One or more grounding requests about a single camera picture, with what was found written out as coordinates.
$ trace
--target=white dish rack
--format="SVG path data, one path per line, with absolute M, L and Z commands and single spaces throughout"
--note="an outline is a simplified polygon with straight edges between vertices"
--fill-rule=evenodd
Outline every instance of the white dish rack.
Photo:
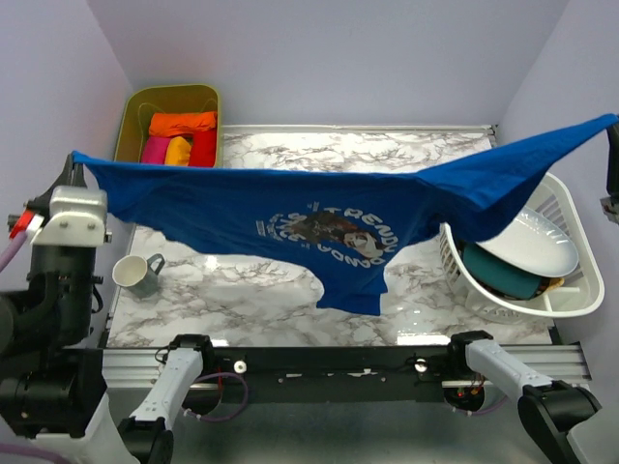
M 507 301 L 489 293 L 464 267 L 448 224 L 440 233 L 447 283 L 456 302 L 492 322 L 518 324 L 536 317 L 564 318 L 595 311 L 604 299 L 604 282 L 565 184 L 546 173 L 526 206 L 561 228 L 575 243 L 579 262 L 563 286 L 528 301 Z

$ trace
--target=black mount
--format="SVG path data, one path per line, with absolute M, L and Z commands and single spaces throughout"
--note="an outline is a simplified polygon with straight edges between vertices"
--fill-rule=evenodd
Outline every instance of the black mount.
M 190 348 L 193 351 L 199 352 L 202 355 L 203 372 L 211 372 L 215 365 L 215 350 L 209 335 L 201 335 L 196 333 L 176 335 L 171 343 L 167 345 L 167 348 L 169 351 L 173 351 L 178 348 Z
M 46 369 L 2 380 L 0 415 L 26 438 L 42 429 L 83 437 L 106 390 L 102 367 L 101 350 L 62 350 Z
M 608 172 L 606 191 L 611 198 L 619 199 L 619 123 L 606 129 L 608 135 Z
M 452 335 L 452 342 L 447 346 L 447 351 L 454 377 L 461 378 L 471 374 L 471 369 L 466 363 L 466 345 L 477 340 L 493 340 L 493 337 L 486 331 L 471 331 Z
M 544 388 L 525 386 L 518 401 L 524 429 L 552 464 L 579 464 L 568 433 L 600 409 L 591 392 L 562 381 Z
M 140 464 L 169 464 L 174 452 L 174 436 L 165 430 L 163 418 L 155 421 L 123 419 L 118 425 L 123 443 Z

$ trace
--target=yellow cloth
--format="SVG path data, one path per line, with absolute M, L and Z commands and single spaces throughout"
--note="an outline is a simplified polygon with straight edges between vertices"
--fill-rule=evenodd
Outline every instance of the yellow cloth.
M 165 152 L 165 164 L 172 166 L 187 166 L 190 163 L 192 145 L 183 137 L 174 137 L 170 140 Z

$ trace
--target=yellow bin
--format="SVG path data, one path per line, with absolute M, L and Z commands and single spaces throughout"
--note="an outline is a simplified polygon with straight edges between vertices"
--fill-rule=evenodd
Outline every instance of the yellow bin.
M 125 106 L 116 144 L 115 161 L 139 162 L 148 140 L 148 128 L 155 113 L 202 113 L 217 111 L 217 157 L 221 159 L 221 99 L 205 84 L 164 85 L 135 93 Z

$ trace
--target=red wire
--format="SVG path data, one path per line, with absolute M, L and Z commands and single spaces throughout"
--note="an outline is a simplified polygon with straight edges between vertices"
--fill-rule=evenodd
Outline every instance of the red wire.
M 17 223 L 13 226 L 13 230 L 11 231 L 9 238 L 14 239 L 15 236 L 19 232 L 26 230 L 28 228 L 28 225 L 30 225 L 30 221 L 33 219 L 34 216 L 35 216 L 34 212 L 30 210 L 25 210 L 23 214 L 17 220 Z
M 221 373 L 221 367 L 217 368 L 217 372 Z M 218 379 L 217 385 L 218 385 L 218 388 L 220 389 L 220 392 L 223 393 L 223 377 L 220 377 Z

